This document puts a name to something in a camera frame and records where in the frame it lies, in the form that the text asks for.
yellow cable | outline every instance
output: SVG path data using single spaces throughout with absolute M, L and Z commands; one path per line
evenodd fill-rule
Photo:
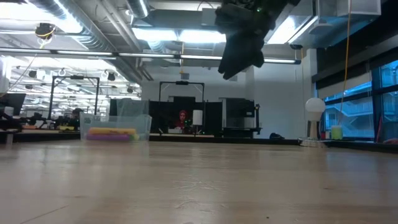
M 348 12 L 348 24 L 347 24 L 347 48 L 346 48 L 346 66 L 345 66 L 345 75 L 344 75 L 344 85 L 343 85 L 343 96 L 341 97 L 340 104 L 340 119 L 338 124 L 341 124 L 343 120 L 343 103 L 344 103 L 344 91 L 346 90 L 347 84 L 347 74 L 348 74 L 348 57 L 349 57 L 349 32 L 350 32 L 350 22 L 351 22 L 351 9 L 352 9 L 353 1 L 349 2 L 349 12 Z
M 51 35 L 52 33 L 54 33 L 54 31 L 55 31 L 55 27 L 54 27 L 54 29 L 51 30 L 51 32 L 48 32 L 46 34 L 40 34 L 40 35 L 36 34 L 36 36 L 37 37 L 46 37 L 46 36 Z

red object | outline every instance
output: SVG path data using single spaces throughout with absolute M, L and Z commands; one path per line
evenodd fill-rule
M 178 114 L 178 121 L 175 123 L 175 126 L 183 129 L 185 127 L 186 118 L 187 118 L 187 112 L 185 110 L 181 110 Z
M 383 125 L 383 120 L 382 120 L 382 116 L 380 116 L 380 119 L 379 119 L 379 129 L 378 129 L 378 131 L 377 131 L 376 142 L 379 142 L 379 140 L 380 140 L 380 132 L 381 132 L 381 127 L 382 127 L 382 125 Z

white globe lamp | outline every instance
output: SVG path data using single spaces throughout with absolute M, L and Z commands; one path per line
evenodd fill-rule
M 321 120 L 322 113 L 326 109 L 325 102 L 319 98 L 311 98 L 305 104 L 308 112 L 308 122 L 310 122 L 310 139 L 318 139 L 317 122 Z

computer monitor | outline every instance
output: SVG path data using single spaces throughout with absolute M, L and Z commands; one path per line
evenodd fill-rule
M 6 93 L 0 98 L 0 107 L 10 106 L 14 108 L 14 116 L 19 116 L 22 105 L 24 104 L 25 93 Z

white wall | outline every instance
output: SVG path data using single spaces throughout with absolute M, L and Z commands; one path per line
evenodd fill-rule
M 317 72 L 316 63 L 316 50 L 308 50 L 301 65 L 267 63 L 262 68 L 247 69 L 247 74 L 240 73 L 238 82 L 223 80 L 216 68 L 184 68 L 184 72 L 190 73 L 190 82 L 205 82 L 205 100 L 250 99 L 254 96 L 254 101 L 261 106 L 260 124 L 263 128 L 261 135 L 255 134 L 255 138 L 269 138 L 270 133 L 275 132 L 287 139 L 297 139 L 307 135 L 304 105 L 315 96 L 311 76 Z M 142 84 L 143 100 L 158 100 L 159 80 L 180 80 L 179 68 L 148 70 L 158 81 Z M 161 100 L 167 101 L 169 96 L 195 96 L 201 101 L 201 93 L 194 86 L 170 85 L 162 92 Z
M 304 105 L 314 96 L 311 76 L 315 73 L 316 52 L 314 57 L 312 50 L 307 52 L 301 65 L 264 64 L 254 68 L 254 100 L 261 106 L 263 128 L 261 135 L 254 135 L 255 138 L 269 138 L 270 133 L 278 133 L 286 139 L 307 135 Z
M 156 81 L 143 82 L 142 99 L 143 100 L 159 100 L 159 82 L 180 80 L 180 68 L 148 68 L 149 73 Z M 190 74 L 190 82 L 205 83 L 205 101 L 219 101 L 219 98 L 244 98 L 245 97 L 245 75 L 240 73 L 237 82 L 231 82 L 222 79 L 222 75 L 217 72 L 217 68 L 208 70 L 201 67 L 184 68 L 184 72 Z M 201 85 L 182 86 L 175 84 L 162 85 L 161 101 L 167 101 L 170 96 L 194 96 L 197 102 L 201 101 Z

